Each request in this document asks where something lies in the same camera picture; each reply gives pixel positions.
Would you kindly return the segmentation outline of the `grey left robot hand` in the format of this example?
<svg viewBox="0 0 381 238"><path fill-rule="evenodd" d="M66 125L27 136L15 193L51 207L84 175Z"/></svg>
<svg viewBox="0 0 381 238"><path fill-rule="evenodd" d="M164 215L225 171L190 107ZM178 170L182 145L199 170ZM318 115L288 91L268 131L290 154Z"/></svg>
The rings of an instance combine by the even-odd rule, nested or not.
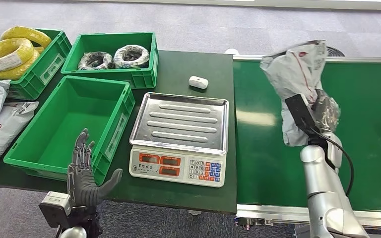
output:
<svg viewBox="0 0 381 238"><path fill-rule="evenodd" d="M88 138L89 131L84 128L75 141L71 163L67 167L67 192L75 206L94 207L101 204L121 181L123 169L115 169L111 178L98 186L91 166L95 142L87 143Z"/></svg>

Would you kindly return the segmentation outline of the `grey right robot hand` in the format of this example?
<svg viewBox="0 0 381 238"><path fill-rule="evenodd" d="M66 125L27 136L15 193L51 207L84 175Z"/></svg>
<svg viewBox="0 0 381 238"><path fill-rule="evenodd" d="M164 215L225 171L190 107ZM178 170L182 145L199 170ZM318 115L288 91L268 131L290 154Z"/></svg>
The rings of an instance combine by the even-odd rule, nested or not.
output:
<svg viewBox="0 0 381 238"><path fill-rule="evenodd" d="M316 89L317 99L312 105L313 118L320 130L335 132L340 117L337 102L322 89Z"/></svg>

